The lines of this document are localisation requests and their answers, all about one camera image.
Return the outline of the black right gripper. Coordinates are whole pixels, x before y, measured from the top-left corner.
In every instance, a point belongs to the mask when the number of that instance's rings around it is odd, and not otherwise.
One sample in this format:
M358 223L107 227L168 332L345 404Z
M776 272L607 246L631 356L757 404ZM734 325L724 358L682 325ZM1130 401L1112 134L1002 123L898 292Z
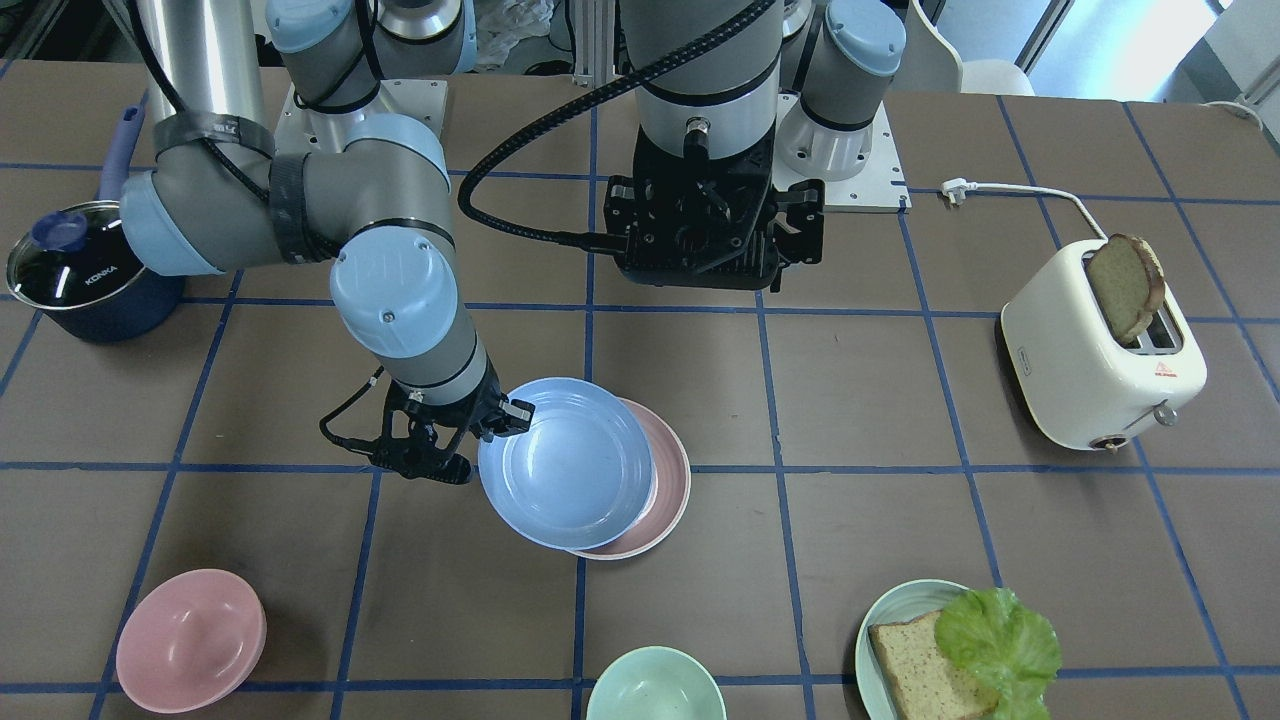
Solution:
M387 391L381 434L372 442L370 462L407 479L433 479L461 486L472 464L460 454L465 434L481 441L530 430L535 405L500 396L494 372L462 400L445 406L413 401L397 383Z

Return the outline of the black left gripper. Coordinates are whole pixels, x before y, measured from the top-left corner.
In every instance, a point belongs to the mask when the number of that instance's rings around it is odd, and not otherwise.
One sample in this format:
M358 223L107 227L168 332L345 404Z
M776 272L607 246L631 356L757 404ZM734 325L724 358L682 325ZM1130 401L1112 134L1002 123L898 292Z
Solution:
M632 176L612 176L605 228L626 241L614 258L639 284L771 290L794 264L822 260L826 184L786 191L771 178L774 136L712 159L709 136L687 132L676 154L637 133Z

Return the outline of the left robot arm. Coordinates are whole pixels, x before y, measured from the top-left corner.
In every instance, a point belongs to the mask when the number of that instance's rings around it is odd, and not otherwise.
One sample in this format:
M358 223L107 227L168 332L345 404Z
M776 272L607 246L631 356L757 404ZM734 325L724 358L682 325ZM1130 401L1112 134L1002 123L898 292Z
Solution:
M870 131L908 32L882 1L829 1L801 44L804 82L780 109L782 1L622 1L635 70L675 67L635 91L632 170L608 183L604 214L628 281L777 290L817 264L826 187L865 165Z

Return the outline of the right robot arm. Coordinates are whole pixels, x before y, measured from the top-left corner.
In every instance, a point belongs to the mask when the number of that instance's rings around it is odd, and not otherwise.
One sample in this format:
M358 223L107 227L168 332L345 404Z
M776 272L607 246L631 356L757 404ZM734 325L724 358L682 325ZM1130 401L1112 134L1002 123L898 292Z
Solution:
M157 165L120 200L134 255L159 275L330 263L335 309L390 387L376 438L329 441L408 479L467 483L462 438L522 433L534 407L502 391L462 300L442 142L384 83L388 69L444 69L440 56L411 63L440 42L463 69L471 3L268 3L300 106L335 120L330 152L283 151L266 128L247 1L125 9L163 96Z

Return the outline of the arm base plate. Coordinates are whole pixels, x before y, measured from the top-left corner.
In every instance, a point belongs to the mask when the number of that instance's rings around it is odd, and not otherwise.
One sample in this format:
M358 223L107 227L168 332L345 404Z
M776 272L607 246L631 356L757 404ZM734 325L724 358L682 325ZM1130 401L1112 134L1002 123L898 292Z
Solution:
M301 108L294 100L294 87L291 86L274 131L276 151L339 152L357 123L380 113L413 117L442 137L447 106L448 83L443 79L384 81L379 95L367 106L343 114Z
M786 191L810 179L826 184L827 213L896 213L911 208L884 104L869 126L844 133L813 123L796 94L778 96L773 186Z

